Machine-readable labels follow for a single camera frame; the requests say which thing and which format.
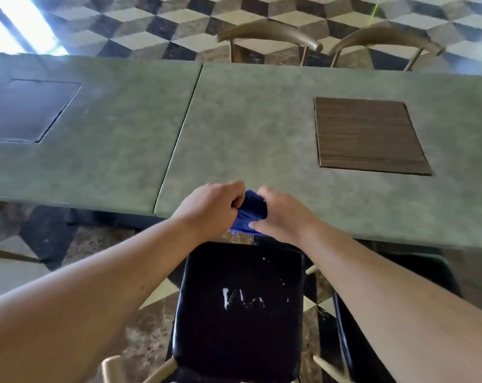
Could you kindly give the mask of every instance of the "black leather cushion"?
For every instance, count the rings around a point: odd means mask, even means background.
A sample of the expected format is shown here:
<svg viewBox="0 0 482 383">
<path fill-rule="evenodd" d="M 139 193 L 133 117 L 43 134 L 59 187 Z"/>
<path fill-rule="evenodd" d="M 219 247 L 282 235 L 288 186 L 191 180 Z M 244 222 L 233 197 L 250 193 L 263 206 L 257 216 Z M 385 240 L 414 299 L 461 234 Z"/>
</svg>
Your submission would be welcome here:
<svg viewBox="0 0 482 383">
<path fill-rule="evenodd" d="M 442 256 L 430 254 L 380 254 L 461 297 L 459 285 Z M 379 360 L 337 293 L 334 294 L 333 302 L 337 315 L 340 343 L 351 379 L 356 383 L 394 383 L 395 380 L 391 377 L 382 361 Z"/>
<path fill-rule="evenodd" d="M 299 253 L 206 243 L 188 257 L 174 358 L 212 377 L 289 383 L 299 376 L 303 268 Z M 224 293 L 228 306 L 225 308 Z"/>
</svg>

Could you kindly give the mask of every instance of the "person's right arm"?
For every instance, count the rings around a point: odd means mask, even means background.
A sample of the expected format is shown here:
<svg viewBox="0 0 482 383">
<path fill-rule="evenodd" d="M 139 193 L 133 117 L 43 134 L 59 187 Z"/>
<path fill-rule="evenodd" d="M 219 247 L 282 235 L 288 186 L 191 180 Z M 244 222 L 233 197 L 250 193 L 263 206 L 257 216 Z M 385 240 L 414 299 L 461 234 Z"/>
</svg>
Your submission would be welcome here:
<svg viewBox="0 0 482 383">
<path fill-rule="evenodd" d="M 305 252 L 397 382 L 482 382 L 481 310 L 322 223 L 292 196 L 258 193 L 268 218 L 250 226 Z"/>
</svg>

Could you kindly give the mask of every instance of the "forearm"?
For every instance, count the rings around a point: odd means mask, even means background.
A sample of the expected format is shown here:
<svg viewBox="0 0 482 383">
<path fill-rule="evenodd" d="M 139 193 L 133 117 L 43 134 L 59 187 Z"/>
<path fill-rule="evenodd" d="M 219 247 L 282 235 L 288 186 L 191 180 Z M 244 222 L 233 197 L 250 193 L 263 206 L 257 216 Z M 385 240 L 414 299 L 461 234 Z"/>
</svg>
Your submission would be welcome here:
<svg viewBox="0 0 482 383">
<path fill-rule="evenodd" d="M 398 382 L 482 381 L 482 312 L 331 226 L 301 249 Z"/>
<path fill-rule="evenodd" d="M 73 382 L 199 244 L 167 220 L 0 297 L 0 381 Z"/>
</svg>

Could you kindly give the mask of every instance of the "green tabletop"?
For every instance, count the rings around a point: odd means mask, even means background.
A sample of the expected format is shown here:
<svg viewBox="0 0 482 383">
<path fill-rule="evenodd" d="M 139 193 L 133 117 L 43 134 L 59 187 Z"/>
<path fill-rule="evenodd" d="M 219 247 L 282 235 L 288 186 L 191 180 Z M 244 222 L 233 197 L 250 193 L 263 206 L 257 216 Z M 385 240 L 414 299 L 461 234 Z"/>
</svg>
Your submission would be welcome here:
<svg viewBox="0 0 482 383">
<path fill-rule="evenodd" d="M 201 67 L 0 57 L 0 91 L 15 79 L 81 84 L 40 143 L 0 141 L 0 200 L 153 214 Z M 40 97 L 27 99 L 43 104 Z"/>
<path fill-rule="evenodd" d="M 433 176 L 319 167 L 317 96 L 405 102 Z M 482 248 L 482 76 L 205 64 L 155 213 L 237 179 L 360 238 Z"/>
</svg>

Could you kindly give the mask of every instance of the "person's left arm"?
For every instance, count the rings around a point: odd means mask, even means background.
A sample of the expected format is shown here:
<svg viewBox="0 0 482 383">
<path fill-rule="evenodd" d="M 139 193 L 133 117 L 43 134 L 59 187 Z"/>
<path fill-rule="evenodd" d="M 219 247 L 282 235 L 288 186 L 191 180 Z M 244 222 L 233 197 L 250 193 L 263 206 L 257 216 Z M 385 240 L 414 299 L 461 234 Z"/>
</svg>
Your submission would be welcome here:
<svg viewBox="0 0 482 383">
<path fill-rule="evenodd" d="M 207 184 L 170 219 L 0 296 L 0 381 L 83 381 L 165 277 L 232 226 L 243 199 L 243 182 Z"/>
</svg>

